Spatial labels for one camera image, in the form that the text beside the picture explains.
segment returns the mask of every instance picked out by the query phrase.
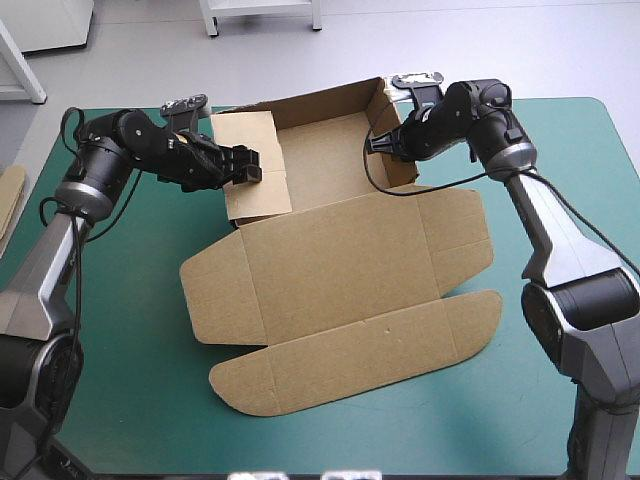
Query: wire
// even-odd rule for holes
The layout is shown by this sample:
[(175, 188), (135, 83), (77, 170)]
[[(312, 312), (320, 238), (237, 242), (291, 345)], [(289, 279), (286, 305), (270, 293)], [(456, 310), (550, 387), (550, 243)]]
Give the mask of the wire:
[(27, 473), (29, 473), (29, 471), (33, 468), (33, 466), (36, 463), (38, 463), (40, 461), (41, 458), (42, 458), (42, 455), (37, 454), (35, 457), (33, 457), (31, 460), (29, 460), (29, 463), (27, 463), (24, 467), (22, 467), (22, 469), (11, 480), (22, 480), (22, 478), (24, 478), (24, 476)]
[(140, 183), (140, 178), (142, 178), (142, 170), (138, 171), (138, 175), (136, 175), (136, 179), (133, 182), (133, 186), (131, 187), (131, 190), (129, 190), (129, 194), (127, 195), (127, 198), (124, 200), (124, 203), (122, 204), (122, 207), (120, 208), (120, 211), (116, 214), (116, 216), (114, 217), (113, 221), (104, 230), (102, 230), (100, 233), (97, 233), (97, 234), (93, 235), (92, 237), (89, 237), (87, 239), (87, 243), (93, 242), (94, 240), (99, 239), (100, 237), (105, 235), (109, 230), (111, 230), (113, 227), (116, 226), (116, 223), (118, 223), (118, 221), (120, 220), (120, 217), (122, 217), (122, 215), (124, 214), (124, 211), (129, 206), (129, 202), (131, 201), (131, 198), (133, 198), (133, 194), (135, 193), (136, 188), (138, 187), (138, 184)]
[(40, 200), (40, 205), (38, 205), (38, 214), (40, 215), (40, 222), (42, 222), (42, 225), (44, 225), (45, 227), (49, 226), (49, 222), (47, 222), (47, 219), (45, 217), (44, 207), (47, 205), (47, 203), (50, 203), (50, 202), (58, 203), (58, 201), (59, 200), (56, 197), (45, 197), (42, 200)]

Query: cardboard sheet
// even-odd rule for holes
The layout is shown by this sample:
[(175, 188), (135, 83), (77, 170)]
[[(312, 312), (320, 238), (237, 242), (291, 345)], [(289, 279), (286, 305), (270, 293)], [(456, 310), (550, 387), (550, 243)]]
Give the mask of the cardboard sheet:
[(25, 170), (18, 165), (8, 167), (0, 176), (0, 238), (4, 237), (11, 215), (18, 203), (25, 181)]
[[(225, 188), (239, 230), (180, 276), (200, 342), (267, 346), (211, 372), (242, 412), (281, 415), (443, 368), (495, 332), (497, 294), (441, 299), (493, 260), (479, 195), (390, 197), (365, 176), (367, 132), (400, 125), (385, 85), (212, 116), (219, 143), (260, 153), (264, 180)], [(379, 185), (415, 188), (413, 162), (368, 161)]]
[(283, 415), (461, 362), (493, 337), (502, 301), (476, 292), (397, 310), (216, 365), (231, 407)]
[(180, 275), (203, 343), (275, 345), (439, 299), (491, 264), (479, 195), (363, 195), (245, 225)]

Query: box flap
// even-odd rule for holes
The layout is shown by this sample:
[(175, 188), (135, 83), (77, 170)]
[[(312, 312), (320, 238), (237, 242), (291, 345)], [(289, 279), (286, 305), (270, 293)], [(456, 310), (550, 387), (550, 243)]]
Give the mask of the box flap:
[(229, 220), (291, 211), (282, 149), (271, 112), (211, 115), (220, 145), (245, 145), (260, 153), (262, 181), (224, 186)]
[(462, 189), (368, 194), (231, 237), (181, 269), (205, 343), (275, 345), (436, 300), (493, 258), (480, 196)]
[(461, 362), (493, 337), (502, 302), (484, 291), (415, 305), (216, 365), (231, 407), (283, 415)]
[(196, 338), (202, 343), (264, 345), (266, 337), (242, 233), (182, 264), (180, 278)]
[(0, 176), (0, 239), (4, 237), (11, 215), (22, 193), (26, 173), (18, 165), (8, 167)]
[(283, 130), (364, 111), (381, 83), (384, 84), (384, 80), (380, 77), (370, 78), (319, 92), (237, 107), (229, 112), (270, 111), (276, 128)]

